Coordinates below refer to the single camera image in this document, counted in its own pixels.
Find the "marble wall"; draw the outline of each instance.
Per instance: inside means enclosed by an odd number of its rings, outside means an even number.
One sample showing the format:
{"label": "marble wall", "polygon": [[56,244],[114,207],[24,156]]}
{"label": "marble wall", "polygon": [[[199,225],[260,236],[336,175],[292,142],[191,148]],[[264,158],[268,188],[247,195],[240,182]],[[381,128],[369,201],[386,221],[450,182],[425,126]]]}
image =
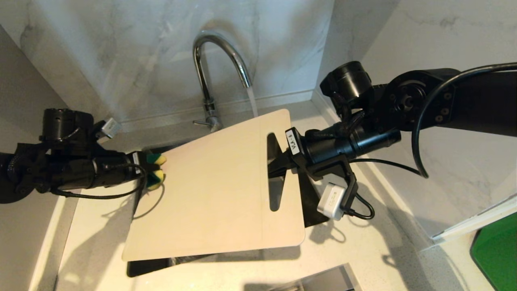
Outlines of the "marble wall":
{"label": "marble wall", "polygon": [[[514,0],[336,1],[318,81],[352,60],[374,84],[415,69],[515,61],[515,15]],[[378,167],[429,236],[517,193],[516,138],[435,127],[422,131],[420,148],[427,180]],[[410,133],[370,156],[414,166]]]}
{"label": "marble wall", "polygon": [[[191,51],[202,29],[236,46],[257,98],[312,90],[332,7],[333,0],[2,0],[0,24],[70,108],[128,122],[201,109]],[[205,53],[217,102],[247,100],[229,58],[211,43]]]}

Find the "cutting board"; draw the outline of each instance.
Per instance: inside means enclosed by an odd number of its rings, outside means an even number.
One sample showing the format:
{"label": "cutting board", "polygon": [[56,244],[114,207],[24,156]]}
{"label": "cutting board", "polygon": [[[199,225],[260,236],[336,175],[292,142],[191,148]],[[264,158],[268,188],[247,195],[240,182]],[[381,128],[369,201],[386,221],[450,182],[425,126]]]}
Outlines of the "cutting board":
{"label": "cutting board", "polygon": [[267,136],[287,149],[285,109],[207,135],[163,155],[163,187],[145,194],[123,260],[145,260],[295,246],[305,229],[298,175],[285,176],[271,211]]}

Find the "black cable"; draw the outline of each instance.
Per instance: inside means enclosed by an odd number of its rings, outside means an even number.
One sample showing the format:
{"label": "black cable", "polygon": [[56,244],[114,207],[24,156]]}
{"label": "black cable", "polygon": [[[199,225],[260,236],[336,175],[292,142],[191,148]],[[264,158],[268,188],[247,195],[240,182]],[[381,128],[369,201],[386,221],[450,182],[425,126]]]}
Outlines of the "black cable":
{"label": "black cable", "polygon": [[378,159],[378,158],[357,158],[357,159],[353,159],[353,160],[349,161],[350,164],[351,163],[358,163],[358,162],[373,162],[373,163],[386,164],[386,165],[390,165],[390,166],[394,166],[394,167],[399,167],[401,169],[410,171],[411,173],[415,173],[415,174],[420,176],[420,172],[417,169],[413,169],[412,167],[408,167],[406,165],[402,165],[402,164],[399,164],[399,163],[385,161],[383,159]]}
{"label": "black cable", "polygon": [[147,172],[145,171],[144,168],[142,168],[142,166],[137,165],[137,164],[123,164],[123,165],[113,166],[112,168],[129,168],[129,167],[137,168],[142,172],[142,177],[140,178],[140,184],[138,185],[138,187],[136,187],[135,189],[133,189],[129,192],[126,192],[123,194],[117,194],[117,195],[95,196],[95,195],[76,194],[76,193],[72,193],[70,191],[62,191],[62,190],[59,190],[56,188],[56,189],[52,189],[51,193],[55,194],[55,195],[59,195],[59,196],[65,196],[65,197],[106,200],[106,199],[121,198],[121,197],[127,196],[129,194],[133,194],[135,192],[142,192],[145,188],[145,185],[147,184]]}
{"label": "black cable", "polygon": [[361,213],[357,213],[355,212],[354,209],[349,209],[346,214],[348,215],[351,215],[351,216],[355,216],[357,218],[360,218],[360,219],[364,219],[364,220],[370,220],[372,218],[374,218],[375,216],[375,210],[373,209],[373,206],[368,203],[368,201],[366,201],[366,199],[364,199],[361,195],[359,195],[359,193],[356,193],[356,197],[357,199],[359,199],[359,201],[361,201],[366,207],[368,207],[368,209],[370,210],[370,215],[364,215],[364,214],[361,214]]}
{"label": "black cable", "polygon": [[506,64],[497,64],[497,65],[489,65],[489,66],[482,66],[473,68],[470,70],[463,71],[459,73],[458,75],[450,78],[449,80],[446,80],[442,82],[438,87],[433,89],[431,93],[425,98],[425,102],[422,107],[422,111],[418,115],[418,118],[415,122],[415,127],[413,128],[413,132],[411,134],[411,149],[413,151],[413,159],[415,160],[415,164],[418,168],[418,173],[424,177],[429,178],[429,175],[427,174],[427,171],[425,170],[422,158],[420,157],[420,148],[418,145],[418,138],[420,136],[420,129],[422,128],[422,121],[423,121],[423,115],[425,111],[429,108],[432,101],[438,96],[438,94],[445,89],[447,86],[450,86],[452,84],[458,83],[460,81],[463,81],[467,78],[471,78],[473,76],[481,75],[481,74],[487,74],[490,72],[497,72],[497,71],[509,71],[509,70],[517,70],[517,63],[506,63]]}

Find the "yellow sponge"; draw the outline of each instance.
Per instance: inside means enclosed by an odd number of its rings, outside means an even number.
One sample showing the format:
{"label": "yellow sponge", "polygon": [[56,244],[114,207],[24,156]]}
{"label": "yellow sponge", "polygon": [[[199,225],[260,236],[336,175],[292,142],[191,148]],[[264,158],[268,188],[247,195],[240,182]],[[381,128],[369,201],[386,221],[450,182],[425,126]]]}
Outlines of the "yellow sponge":
{"label": "yellow sponge", "polygon": [[150,191],[158,189],[165,180],[165,174],[162,170],[156,170],[147,174],[147,189]]}
{"label": "yellow sponge", "polygon": [[161,165],[163,165],[163,163],[165,163],[165,162],[167,162],[167,158],[166,158],[165,156],[160,155],[160,156],[156,159],[155,164],[157,164],[157,165],[160,165],[160,166],[161,166]]}

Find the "chrome faucet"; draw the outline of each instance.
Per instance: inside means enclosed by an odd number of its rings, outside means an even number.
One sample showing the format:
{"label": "chrome faucet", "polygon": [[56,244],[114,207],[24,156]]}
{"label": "chrome faucet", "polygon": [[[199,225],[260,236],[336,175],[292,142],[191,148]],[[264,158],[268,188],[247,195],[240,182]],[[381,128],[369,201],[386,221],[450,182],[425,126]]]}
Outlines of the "chrome faucet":
{"label": "chrome faucet", "polygon": [[213,42],[220,47],[232,60],[235,65],[237,72],[239,73],[240,81],[244,88],[251,87],[251,80],[249,78],[248,69],[246,64],[240,57],[239,53],[235,48],[219,33],[213,31],[201,31],[194,40],[194,46],[192,53],[194,55],[195,68],[197,70],[197,77],[203,90],[204,108],[205,108],[205,121],[194,121],[194,124],[207,125],[210,127],[210,132],[216,132],[223,128],[223,124],[218,117],[216,102],[208,91],[208,85],[206,84],[205,74],[203,72],[203,66],[201,65],[201,47],[205,42]]}

